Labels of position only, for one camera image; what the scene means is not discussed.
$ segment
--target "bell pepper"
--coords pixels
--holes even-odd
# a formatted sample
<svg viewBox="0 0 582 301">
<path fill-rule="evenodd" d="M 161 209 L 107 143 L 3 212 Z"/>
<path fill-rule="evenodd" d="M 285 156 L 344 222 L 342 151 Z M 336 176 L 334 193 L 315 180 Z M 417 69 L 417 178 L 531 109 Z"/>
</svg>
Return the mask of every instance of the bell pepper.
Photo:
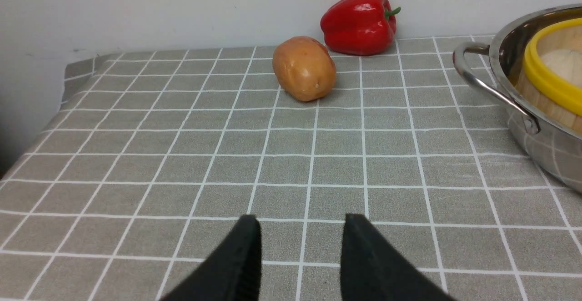
<svg viewBox="0 0 582 301">
<path fill-rule="evenodd" d="M 368 56 L 386 50 L 394 40 L 400 7 L 388 0 L 340 0 L 322 16 L 328 48 L 341 54 Z"/>
</svg>

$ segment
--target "yellow silicone ring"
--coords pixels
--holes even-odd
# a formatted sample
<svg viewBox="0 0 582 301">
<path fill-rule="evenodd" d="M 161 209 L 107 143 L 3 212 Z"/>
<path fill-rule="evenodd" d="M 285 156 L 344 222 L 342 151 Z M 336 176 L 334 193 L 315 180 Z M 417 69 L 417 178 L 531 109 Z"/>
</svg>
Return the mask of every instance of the yellow silicone ring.
<svg viewBox="0 0 582 301">
<path fill-rule="evenodd" d="M 547 68 L 537 52 L 538 42 L 544 36 L 577 25 L 582 25 L 582 18 L 561 21 L 537 32 L 526 46 L 523 68 L 530 82 L 540 92 L 566 110 L 582 116 L 582 89 L 570 84 Z"/>
</svg>

